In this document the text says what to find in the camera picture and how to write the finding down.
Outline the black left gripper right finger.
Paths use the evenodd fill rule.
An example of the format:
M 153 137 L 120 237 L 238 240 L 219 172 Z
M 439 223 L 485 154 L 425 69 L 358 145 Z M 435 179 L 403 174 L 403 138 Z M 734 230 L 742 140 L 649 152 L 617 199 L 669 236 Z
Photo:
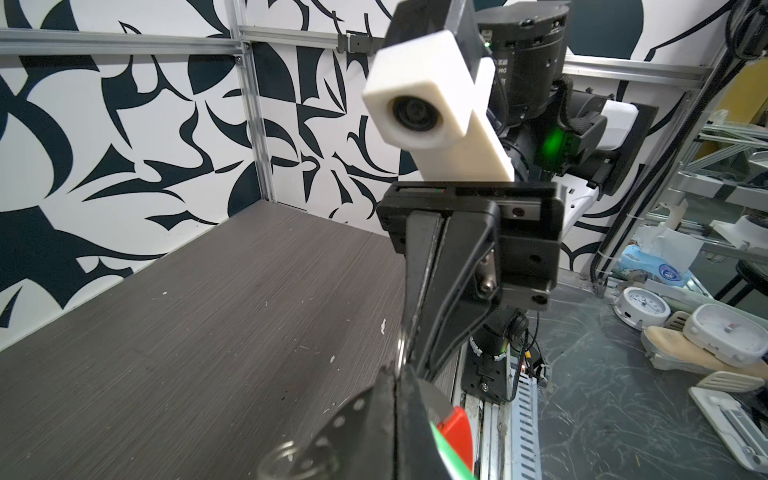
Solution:
M 397 479 L 450 479 L 437 448 L 418 379 L 404 366 L 395 384 L 395 472 Z

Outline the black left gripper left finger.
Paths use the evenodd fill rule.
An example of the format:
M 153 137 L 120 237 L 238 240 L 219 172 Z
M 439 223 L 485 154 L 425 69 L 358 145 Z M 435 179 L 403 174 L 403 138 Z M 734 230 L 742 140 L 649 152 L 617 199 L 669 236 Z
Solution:
M 371 387 L 349 400 L 340 415 L 338 479 L 395 478 L 395 376 L 381 368 Z

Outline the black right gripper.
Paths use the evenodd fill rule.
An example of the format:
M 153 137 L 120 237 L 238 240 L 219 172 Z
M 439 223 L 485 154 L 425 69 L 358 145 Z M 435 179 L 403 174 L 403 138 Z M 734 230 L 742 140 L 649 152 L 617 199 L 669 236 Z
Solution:
M 543 311 L 557 285 L 566 188 L 553 182 L 396 182 L 377 206 L 405 253 L 403 358 L 440 375 L 502 303 Z

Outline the green capped key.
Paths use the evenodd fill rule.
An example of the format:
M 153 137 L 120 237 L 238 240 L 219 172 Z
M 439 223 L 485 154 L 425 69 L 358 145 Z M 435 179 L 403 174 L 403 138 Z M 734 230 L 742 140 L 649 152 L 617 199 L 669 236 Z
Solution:
M 472 480 L 473 474 L 435 424 L 430 424 L 437 451 L 451 480 Z

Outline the red capped key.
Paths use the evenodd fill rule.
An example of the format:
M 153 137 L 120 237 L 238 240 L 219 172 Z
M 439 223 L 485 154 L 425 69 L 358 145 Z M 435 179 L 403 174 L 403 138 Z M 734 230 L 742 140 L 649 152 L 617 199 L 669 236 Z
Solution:
M 465 410 L 462 407 L 455 406 L 452 411 L 437 424 L 437 428 L 473 474 L 473 435 Z

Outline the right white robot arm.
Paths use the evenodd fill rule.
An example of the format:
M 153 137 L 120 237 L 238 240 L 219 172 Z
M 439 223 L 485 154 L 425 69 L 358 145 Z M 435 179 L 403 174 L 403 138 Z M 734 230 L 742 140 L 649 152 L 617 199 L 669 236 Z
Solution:
M 501 309 L 545 308 L 563 236 L 639 152 L 654 109 L 574 88 L 568 14 L 469 1 L 393 14 L 362 98 L 420 174 L 376 209 L 406 260 L 396 371 L 431 380 Z

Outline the blue white tissue pack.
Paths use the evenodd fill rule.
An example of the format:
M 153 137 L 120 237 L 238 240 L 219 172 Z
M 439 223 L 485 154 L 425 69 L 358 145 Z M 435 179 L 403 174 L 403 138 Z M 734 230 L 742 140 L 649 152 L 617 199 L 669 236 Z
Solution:
M 637 244 L 628 245 L 612 269 L 618 278 L 643 278 L 673 287 L 684 287 L 691 279 L 690 271 L 681 273 L 660 257 L 641 251 Z

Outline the white round alarm clock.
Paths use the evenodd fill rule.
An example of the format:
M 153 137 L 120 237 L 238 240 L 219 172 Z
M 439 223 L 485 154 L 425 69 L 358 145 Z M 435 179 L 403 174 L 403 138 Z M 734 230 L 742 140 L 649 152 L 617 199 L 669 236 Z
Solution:
M 642 331 L 662 326 L 672 315 L 669 304 L 659 295 L 639 287 L 627 287 L 613 304 L 616 316 L 631 328 Z

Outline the beige shoe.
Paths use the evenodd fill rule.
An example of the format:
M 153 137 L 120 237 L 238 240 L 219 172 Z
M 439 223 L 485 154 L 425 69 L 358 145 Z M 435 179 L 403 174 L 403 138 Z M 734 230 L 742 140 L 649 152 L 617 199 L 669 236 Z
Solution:
M 767 379 L 767 364 L 759 361 L 748 367 L 734 367 L 690 342 L 682 332 L 651 326 L 640 335 L 646 357 L 658 370 L 680 370 L 699 375 L 724 371 Z

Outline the white square alarm clock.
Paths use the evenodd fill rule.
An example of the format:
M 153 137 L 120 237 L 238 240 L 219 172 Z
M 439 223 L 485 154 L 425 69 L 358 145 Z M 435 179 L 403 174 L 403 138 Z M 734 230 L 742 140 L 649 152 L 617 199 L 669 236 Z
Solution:
M 683 335 L 733 367 L 749 367 L 767 353 L 767 329 L 721 304 L 699 306 L 686 320 Z

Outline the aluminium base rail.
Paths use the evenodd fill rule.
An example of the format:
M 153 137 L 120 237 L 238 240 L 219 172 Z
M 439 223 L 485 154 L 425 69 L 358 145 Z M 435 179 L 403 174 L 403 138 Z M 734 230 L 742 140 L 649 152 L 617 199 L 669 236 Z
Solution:
M 456 400 L 468 415 L 473 435 L 474 477 L 485 480 L 512 479 L 512 405 L 493 404 L 464 391 Z

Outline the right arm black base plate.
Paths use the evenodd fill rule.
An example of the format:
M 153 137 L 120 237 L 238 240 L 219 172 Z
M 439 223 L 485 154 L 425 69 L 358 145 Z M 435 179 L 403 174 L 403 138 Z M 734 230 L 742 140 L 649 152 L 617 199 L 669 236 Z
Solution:
M 466 394 L 492 404 L 513 400 L 513 367 L 528 345 L 529 323 L 523 310 L 500 309 L 470 337 L 461 377 Z

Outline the grey wall hook rack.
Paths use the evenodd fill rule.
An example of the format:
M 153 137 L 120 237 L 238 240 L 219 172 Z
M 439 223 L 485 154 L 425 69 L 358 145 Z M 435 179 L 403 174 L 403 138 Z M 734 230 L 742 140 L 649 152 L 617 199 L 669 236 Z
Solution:
M 363 30 L 349 30 L 342 28 L 342 21 L 336 11 L 332 12 L 332 20 L 336 30 L 337 53 L 364 54 L 368 57 L 374 56 L 376 52 L 384 45 L 385 39 L 375 36 L 371 28 L 371 16 L 368 12 L 362 14 Z

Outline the right aluminium corner post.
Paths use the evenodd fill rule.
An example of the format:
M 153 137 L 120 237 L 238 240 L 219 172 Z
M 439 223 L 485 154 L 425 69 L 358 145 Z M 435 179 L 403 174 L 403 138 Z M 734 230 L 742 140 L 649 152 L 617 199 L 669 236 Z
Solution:
M 246 2 L 233 0 L 229 6 L 231 7 L 231 12 L 229 13 L 230 31 L 232 38 L 239 44 L 241 51 L 239 77 L 260 191 L 264 200 L 277 203 L 264 118 L 259 104 L 260 95 L 253 44 L 247 38 L 244 30 L 246 27 Z

